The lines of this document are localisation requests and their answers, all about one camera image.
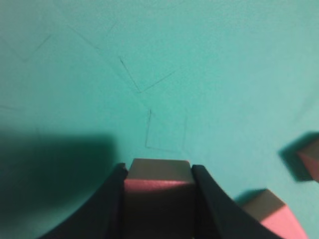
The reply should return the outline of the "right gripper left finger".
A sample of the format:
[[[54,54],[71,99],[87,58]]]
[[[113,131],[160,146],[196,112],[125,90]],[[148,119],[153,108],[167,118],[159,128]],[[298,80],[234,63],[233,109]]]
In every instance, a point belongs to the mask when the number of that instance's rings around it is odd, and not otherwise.
[[[118,163],[98,190],[70,217],[42,239],[120,239],[124,180],[128,170]]]

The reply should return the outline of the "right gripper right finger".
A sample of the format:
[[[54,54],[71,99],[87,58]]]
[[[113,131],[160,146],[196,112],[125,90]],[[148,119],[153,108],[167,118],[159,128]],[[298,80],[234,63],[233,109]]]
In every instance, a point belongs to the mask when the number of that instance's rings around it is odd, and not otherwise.
[[[193,165],[196,182],[195,239],[278,239],[279,236],[241,209],[203,165]]]

